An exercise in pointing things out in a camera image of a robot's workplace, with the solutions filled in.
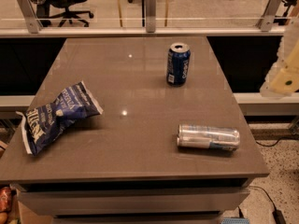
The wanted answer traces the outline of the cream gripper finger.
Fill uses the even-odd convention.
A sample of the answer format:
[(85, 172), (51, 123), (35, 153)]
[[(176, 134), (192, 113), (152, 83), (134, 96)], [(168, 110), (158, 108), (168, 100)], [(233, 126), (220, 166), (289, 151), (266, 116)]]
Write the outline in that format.
[(263, 97), (282, 98), (299, 90), (299, 18), (291, 19), (281, 38), (278, 59), (260, 88)]

